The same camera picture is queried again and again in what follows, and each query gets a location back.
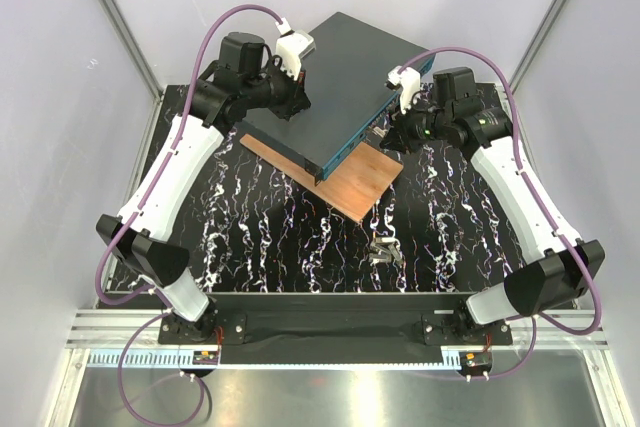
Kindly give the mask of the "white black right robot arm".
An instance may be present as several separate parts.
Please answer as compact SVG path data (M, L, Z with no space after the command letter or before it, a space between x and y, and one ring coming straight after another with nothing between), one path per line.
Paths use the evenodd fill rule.
M425 91L418 71L396 67L387 85L398 91L399 102L382 148L413 153L440 140L458 149L490 187L521 248L524 267L454 311L451 327L457 337L476 343L501 321L535 316L584 296L605 259L604 249L597 240L584 241L553 204L508 114L484 106L473 71L439 71Z

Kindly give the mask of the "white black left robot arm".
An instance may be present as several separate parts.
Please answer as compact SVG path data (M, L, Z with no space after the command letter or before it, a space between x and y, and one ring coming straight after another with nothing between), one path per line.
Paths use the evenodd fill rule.
M110 254L169 308L166 328L188 340L206 342L218 329L215 303L191 274L188 250L169 241L177 214L205 163L248 111L267 109L288 120L309 108L302 60L314 48L303 31L282 34L274 49L253 34L225 36L218 58L197 69L184 109L135 193L117 215L97 222Z

